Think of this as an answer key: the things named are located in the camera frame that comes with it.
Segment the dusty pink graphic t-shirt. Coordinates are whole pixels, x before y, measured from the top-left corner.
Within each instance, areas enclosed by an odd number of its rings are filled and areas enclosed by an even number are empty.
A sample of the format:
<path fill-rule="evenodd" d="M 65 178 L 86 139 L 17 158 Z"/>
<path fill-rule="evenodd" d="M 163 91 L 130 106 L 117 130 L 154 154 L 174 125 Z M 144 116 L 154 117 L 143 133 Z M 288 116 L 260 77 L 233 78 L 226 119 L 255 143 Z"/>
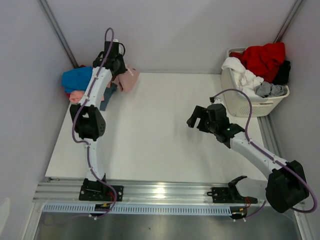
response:
<path fill-rule="evenodd" d="M 137 83 L 140 72 L 131 65 L 125 64 L 125 68 L 126 71 L 114 77 L 111 83 L 115 84 L 121 92 L 129 93 Z"/>

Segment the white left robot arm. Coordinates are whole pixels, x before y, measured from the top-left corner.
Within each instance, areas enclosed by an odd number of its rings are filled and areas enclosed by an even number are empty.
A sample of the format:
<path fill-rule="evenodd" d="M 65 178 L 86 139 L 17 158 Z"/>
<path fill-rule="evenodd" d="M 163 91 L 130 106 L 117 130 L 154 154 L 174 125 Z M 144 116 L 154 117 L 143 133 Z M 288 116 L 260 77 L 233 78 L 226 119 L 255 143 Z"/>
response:
<path fill-rule="evenodd" d="M 79 103 L 72 104 L 69 112 L 72 119 L 72 138 L 85 148 L 87 174 L 91 182 L 102 182 L 106 171 L 101 152 L 101 138 L 105 133 L 106 121 L 100 111 L 105 90 L 113 77 L 126 72 L 123 61 L 124 49 L 117 39 L 104 42 L 104 51 L 93 62 L 91 79 Z"/>

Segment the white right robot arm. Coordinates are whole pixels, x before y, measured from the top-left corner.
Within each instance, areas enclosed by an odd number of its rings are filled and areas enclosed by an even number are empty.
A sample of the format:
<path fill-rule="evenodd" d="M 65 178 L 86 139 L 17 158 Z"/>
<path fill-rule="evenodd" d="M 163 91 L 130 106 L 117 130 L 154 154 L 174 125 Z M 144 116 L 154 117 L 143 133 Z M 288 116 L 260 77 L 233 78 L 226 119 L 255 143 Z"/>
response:
<path fill-rule="evenodd" d="M 265 176 L 265 180 L 240 176 L 230 181 L 227 195 L 231 201 L 240 202 L 244 197 L 266 200 L 275 211 L 284 213 L 309 197 L 303 166 L 296 160 L 288 162 L 272 154 L 248 138 L 244 128 L 230 123 L 223 104 L 197 105 L 186 123 L 190 128 L 213 134 L 218 142 L 242 155 Z"/>

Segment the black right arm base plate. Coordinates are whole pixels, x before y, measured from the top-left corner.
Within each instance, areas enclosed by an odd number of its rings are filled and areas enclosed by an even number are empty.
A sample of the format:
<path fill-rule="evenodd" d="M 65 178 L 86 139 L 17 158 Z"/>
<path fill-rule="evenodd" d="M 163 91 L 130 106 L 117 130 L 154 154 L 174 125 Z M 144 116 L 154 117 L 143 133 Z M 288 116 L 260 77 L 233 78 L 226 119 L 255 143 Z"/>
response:
<path fill-rule="evenodd" d="M 244 197 L 239 194 L 235 187 L 212 187 L 206 193 L 212 197 L 215 204 L 257 204 L 258 199 L 254 197 Z"/>

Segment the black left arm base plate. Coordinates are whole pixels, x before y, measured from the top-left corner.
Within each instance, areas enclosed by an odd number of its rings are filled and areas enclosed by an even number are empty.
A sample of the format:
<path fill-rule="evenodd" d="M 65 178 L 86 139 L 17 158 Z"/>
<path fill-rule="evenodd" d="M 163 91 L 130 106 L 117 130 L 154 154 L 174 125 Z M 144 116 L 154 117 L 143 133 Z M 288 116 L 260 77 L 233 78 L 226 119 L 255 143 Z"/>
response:
<path fill-rule="evenodd" d="M 116 198 L 117 202 L 121 202 L 124 187 L 122 185 L 112 185 L 112 187 L 114 191 L 97 180 L 91 181 L 85 178 L 80 188 L 78 199 L 91 202 L 113 202 Z"/>

